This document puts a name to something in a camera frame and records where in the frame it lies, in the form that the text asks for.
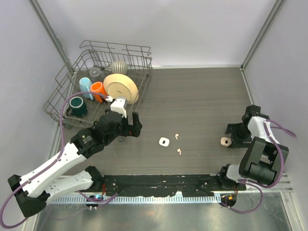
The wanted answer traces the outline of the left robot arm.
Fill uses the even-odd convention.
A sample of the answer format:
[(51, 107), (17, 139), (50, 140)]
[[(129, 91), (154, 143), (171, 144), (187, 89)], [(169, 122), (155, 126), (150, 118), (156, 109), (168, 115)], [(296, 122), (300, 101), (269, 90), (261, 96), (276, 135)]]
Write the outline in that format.
[(142, 124), (139, 114), (132, 113), (133, 123), (115, 111), (108, 111), (98, 121), (80, 130), (62, 151), (26, 175), (12, 175), (8, 179), (16, 201), (24, 217), (29, 218), (42, 211), (54, 199), (81, 190), (97, 192), (102, 188), (103, 176), (89, 166), (73, 176), (60, 179), (66, 171), (102, 151), (119, 136), (138, 137)]

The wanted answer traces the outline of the white earbud charging case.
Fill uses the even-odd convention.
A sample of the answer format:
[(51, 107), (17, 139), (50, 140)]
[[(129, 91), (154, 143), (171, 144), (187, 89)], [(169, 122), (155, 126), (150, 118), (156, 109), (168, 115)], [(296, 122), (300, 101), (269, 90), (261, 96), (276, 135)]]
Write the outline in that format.
[(168, 138), (161, 137), (161, 138), (159, 139), (158, 144), (159, 144), (160, 146), (162, 146), (162, 147), (168, 147), (169, 144), (170, 144), (170, 140), (169, 140)]

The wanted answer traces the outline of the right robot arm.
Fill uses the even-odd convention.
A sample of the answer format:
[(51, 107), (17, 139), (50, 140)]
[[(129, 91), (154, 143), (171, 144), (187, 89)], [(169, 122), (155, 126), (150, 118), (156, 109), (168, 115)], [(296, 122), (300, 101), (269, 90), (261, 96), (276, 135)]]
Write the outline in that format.
[(274, 187), (282, 177), (288, 147), (275, 138), (271, 124), (273, 120), (261, 113), (256, 105), (246, 107), (242, 121), (228, 124), (220, 143), (227, 148), (245, 148), (239, 164), (222, 167), (217, 178), (218, 186), (228, 190), (240, 183), (252, 183), (263, 188)]

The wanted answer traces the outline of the pink earbud case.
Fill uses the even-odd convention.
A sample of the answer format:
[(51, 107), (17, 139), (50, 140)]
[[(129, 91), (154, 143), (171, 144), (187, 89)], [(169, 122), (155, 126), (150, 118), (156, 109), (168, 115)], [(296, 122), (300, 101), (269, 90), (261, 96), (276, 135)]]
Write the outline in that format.
[(221, 144), (222, 146), (228, 147), (228, 146), (231, 145), (231, 143), (232, 143), (232, 141), (231, 141), (230, 138), (222, 137), (222, 138), (220, 139), (220, 144)]

